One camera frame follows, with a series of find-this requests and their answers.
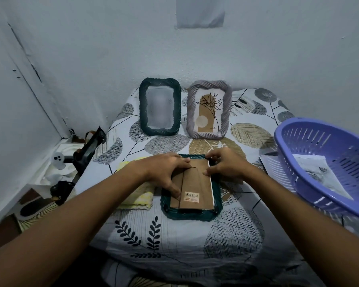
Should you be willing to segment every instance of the patterned bedsheet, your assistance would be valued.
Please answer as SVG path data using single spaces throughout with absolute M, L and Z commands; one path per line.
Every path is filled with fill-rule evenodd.
M 169 151 L 204 154 L 230 147 L 260 167 L 259 155 L 276 150 L 273 135 L 277 125 L 293 117 L 271 91 L 234 91 L 226 136 L 219 141 L 194 140 L 186 132 L 187 93 L 181 98 L 179 132 L 148 136 L 140 128 L 135 90 L 110 128 L 106 144 L 96 151 L 76 184 L 76 193 L 110 176 L 120 162 Z M 115 211 L 91 245 L 168 282 L 321 285 L 252 188 L 232 183 L 221 186 L 224 209 L 214 221 L 168 219 L 156 189 L 150 210 Z

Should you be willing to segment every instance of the purple plastic basket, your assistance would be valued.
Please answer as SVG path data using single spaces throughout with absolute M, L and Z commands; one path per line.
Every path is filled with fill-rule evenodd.
M 325 122 L 291 118 L 275 130 L 278 157 L 296 192 L 327 212 L 359 217 L 359 136 Z M 304 171 L 292 154 L 324 155 L 351 200 Z

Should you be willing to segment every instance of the bed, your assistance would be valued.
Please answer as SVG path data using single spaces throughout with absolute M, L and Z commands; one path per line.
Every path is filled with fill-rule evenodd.
M 293 117 L 269 90 L 234 91 L 226 136 L 222 140 L 194 140 L 186 132 L 186 92 L 181 93 L 181 100 L 179 132 L 166 137 L 148 136 L 139 127 L 135 90 L 110 127 L 106 154 L 94 156 L 73 195 L 113 174 L 121 162 L 169 151 L 204 154 L 230 147 L 262 167 L 259 155 L 276 150 L 273 135 L 277 125 Z M 160 190 L 156 189 L 149 210 L 115 211 L 91 245 L 125 265 L 168 282 L 208 286 L 321 284 L 252 188 L 233 183 L 221 187 L 223 211 L 211 222 L 168 219 L 160 207 Z

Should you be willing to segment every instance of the yellow towel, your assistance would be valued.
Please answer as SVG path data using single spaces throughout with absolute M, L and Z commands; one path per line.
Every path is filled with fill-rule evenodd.
M 119 171 L 123 168 L 127 162 L 121 162 L 117 168 Z M 145 182 L 141 186 L 139 186 L 136 190 L 129 195 L 117 209 L 146 209 L 149 210 L 153 204 L 153 193 L 154 193 L 154 186 L 149 183 Z

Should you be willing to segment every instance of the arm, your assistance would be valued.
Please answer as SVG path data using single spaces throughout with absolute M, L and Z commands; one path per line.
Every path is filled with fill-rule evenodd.
M 229 148 L 206 155 L 218 162 L 205 175 L 245 180 L 267 205 L 292 242 L 327 286 L 359 286 L 359 238 Z
M 174 196 L 177 167 L 189 158 L 168 153 L 132 161 L 120 171 L 58 207 L 0 249 L 0 286 L 49 286 L 89 244 L 115 208 L 146 181 Z

